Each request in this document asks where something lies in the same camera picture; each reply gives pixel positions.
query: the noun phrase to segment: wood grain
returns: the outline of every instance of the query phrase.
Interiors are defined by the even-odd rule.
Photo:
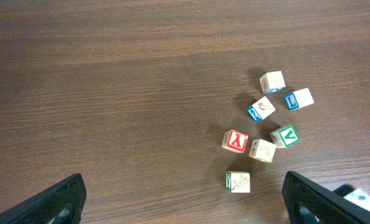
[[[289,112],[306,87],[315,104]],[[289,124],[301,142],[272,164],[220,147]],[[228,169],[252,193],[226,191]],[[370,194],[370,1],[0,2],[0,213],[79,172],[82,223],[289,223],[288,170]]]

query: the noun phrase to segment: red block face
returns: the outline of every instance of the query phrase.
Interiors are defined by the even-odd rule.
[[[232,130],[228,137],[227,146],[233,150],[244,152],[248,137],[247,134]]]

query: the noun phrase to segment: wooden block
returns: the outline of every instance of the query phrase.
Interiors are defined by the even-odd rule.
[[[272,162],[273,155],[277,145],[264,141],[263,139],[255,139],[252,143],[249,156],[262,162]]]
[[[225,133],[224,140],[222,140],[222,147],[232,152],[243,153],[246,148],[247,134],[238,132],[236,130],[230,130]]]
[[[272,141],[277,145],[277,149],[290,147],[300,141],[293,125],[279,128],[270,133]]]
[[[314,99],[312,98],[308,88],[287,94],[285,96],[285,100],[290,111],[297,110],[314,103]]]
[[[286,87],[281,71],[267,72],[260,78],[263,93],[275,93]]]
[[[247,112],[254,121],[259,122],[275,111],[275,108],[265,96],[247,108]]]
[[[250,174],[227,171],[226,186],[231,193],[250,193]]]

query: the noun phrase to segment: blue block face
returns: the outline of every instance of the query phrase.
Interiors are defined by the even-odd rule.
[[[296,110],[299,108],[298,102],[294,93],[289,93],[285,96],[286,104],[289,107],[289,110]]]
[[[257,110],[253,106],[247,108],[247,112],[253,118],[254,121],[259,122],[262,120],[261,116],[257,113]]]
[[[283,89],[283,88],[270,89],[270,90],[267,90],[265,93],[276,93],[277,91],[279,91],[281,89]]]

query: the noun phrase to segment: toy block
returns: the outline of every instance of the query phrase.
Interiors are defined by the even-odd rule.
[[[290,147],[300,141],[293,125],[279,128],[270,133],[272,141],[277,145],[277,149]]]
[[[247,112],[254,121],[259,122],[275,111],[275,108],[265,96],[247,108]]]
[[[238,132],[236,130],[230,130],[225,133],[224,140],[222,141],[222,147],[232,152],[243,153],[246,148],[247,134]]]
[[[275,93],[286,87],[281,71],[267,72],[260,78],[263,93]]]
[[[226,186],[231,193],[250,193],[250,174],[227,171]]]
[[[314,99],[312,98],[308,88],[287,94],[285,96],[285,100],[290,111],[297,110],[314,103]]]
[[[252,143],[249,156],[262,162],[272,162],[273,155],[277,145],[264,141],[263,139],[255,139]]]

